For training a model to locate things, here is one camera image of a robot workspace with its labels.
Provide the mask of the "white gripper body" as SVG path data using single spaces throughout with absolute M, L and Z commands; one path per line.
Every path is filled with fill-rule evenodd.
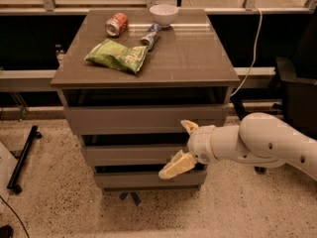
M 200 164 L 210 164 L 216 161 L 212 151 L 212 132 L 215 126 L 202 126 L 194 129 L 190 133 L 187 147 L 189 153 Z

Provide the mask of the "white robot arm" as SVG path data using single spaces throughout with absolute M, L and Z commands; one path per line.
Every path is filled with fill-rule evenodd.
M 317 179 L 317 141 L 272 115 L 252 113 L 234 126 L 198 126 L 189 120 L 181 125 L 189 134 L 188 151 L 172 157 L 159 171 L 161 179 L 221 160 L 262 168 L 289 164 Z

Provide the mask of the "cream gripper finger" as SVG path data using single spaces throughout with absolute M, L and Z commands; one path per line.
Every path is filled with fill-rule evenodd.
M 196 159 L 190 153 L 178 151 L 159 172 L 161 179 L 172 179 L 178 175 L 192 170 L 197 164 Z
M 196 123 L 190 120 L 181 120 L 180 124 L 187 131 L 189 135 L 192 135 L 194 131 L 199 128 L 199 126 Z

